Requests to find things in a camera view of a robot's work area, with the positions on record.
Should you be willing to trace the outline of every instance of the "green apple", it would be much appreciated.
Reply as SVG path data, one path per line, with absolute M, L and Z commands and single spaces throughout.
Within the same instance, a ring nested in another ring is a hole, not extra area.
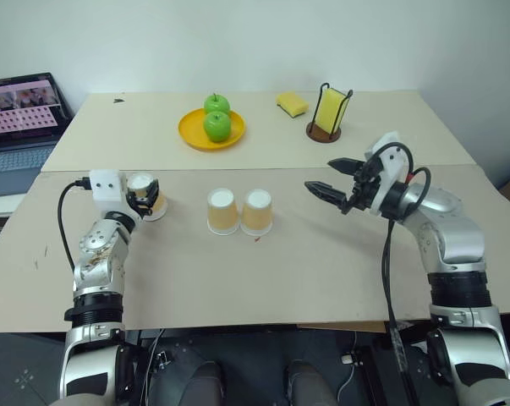
M 232 122 L 224 112 L 210 112 L 204 118 L 204 130 L 213 142 L 223 142 L 230 136 Z
M 230 104 L 228 104 L 228 100 L 225 96 L 213 93 L 204 101 L 204 112 L 206 114 L 210 112 L 224 112 L 230 115 Z

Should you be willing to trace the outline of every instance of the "brown wooden base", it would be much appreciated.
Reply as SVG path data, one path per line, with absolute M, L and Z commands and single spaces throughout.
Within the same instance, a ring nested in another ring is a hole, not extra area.
M 305 127 L 305 133 L 309 138 L 316 142 L 334 142 L 339 140 L 339 137 L 341 136 L 341 129 L 337 127 L 337 130 L 333 134 L 328 134 L 326 131 L 324 131 L 322 128 L 320 128 L 315 123 L 311 122 L 307 124 L 307 127 Z

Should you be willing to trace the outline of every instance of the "laptop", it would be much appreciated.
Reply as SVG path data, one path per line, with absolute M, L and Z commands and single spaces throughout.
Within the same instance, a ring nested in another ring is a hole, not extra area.
M 71 120 L 51 74 L 0 80 L 0 196 L 29 190 Z

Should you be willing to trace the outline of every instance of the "sponge holder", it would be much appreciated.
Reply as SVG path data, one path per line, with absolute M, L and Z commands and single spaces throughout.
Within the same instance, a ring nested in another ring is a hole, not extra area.
M 325 90 L 325 88 L 330 89 L 330 84 L 326 82 L 321 85 L 321 90 L 319 92 L 319 100 L 316 103 L 315 107 L 315 114 L 313 114 L 313 120 L 307 124 L 307 127 L 305 128 L 305 133 L 309 138 L 311 138 L 314 141 L 329 143 L 337 141 L 341 136 L 341 128 L 339 127 L 340 123 L 337 122 L 340 116 L 339 113 L 341 112 L 341 109 L 343 108 L 345 102 L 348 102 L 350 98 L 353 96 L 353 91 L 350 90 L 345 95 L 341 91 L 334 89 L 336 92 L 344 95 L 344 98 L 341 100 L 341 103 L 339 103 L 339 108 L 337 109 L 336 112 L 336 118 L 333 121 L 332 132 L 328 134 L 324 129 L 321 129 L 318 125 L 315 124 L 315 117 L 321 104 L 322 92 Z

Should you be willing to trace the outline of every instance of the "yellow sponge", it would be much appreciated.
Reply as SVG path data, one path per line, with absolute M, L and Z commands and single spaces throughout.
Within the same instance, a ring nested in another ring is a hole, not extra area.
M 346 96 L 343 93 L 336 91 L 335 89 L 326 89 L 322 93 L 321 104 L 319 106 L 319 111 L 315 117 L 315 124 L 318 125 L 321 129 L 326 131 L 328 134 L 332 133 L 333 123 L 336 120 L 337 110 L 339 105 L 343 101 Z M 341 124 L 341 120 L 343 118 L 343 114 L 345 113 L 345 109 L 347 108 L 348 100 L 344 102 L 341 107 L 341 111 L 337 117 L 336 128 L 337 130 L 339 124 Z
M 296 117 L 307 111 L 309 104 L 293 91 L 287 91 L 277 96 L 277 105 L 280 106 L 290 117 Z

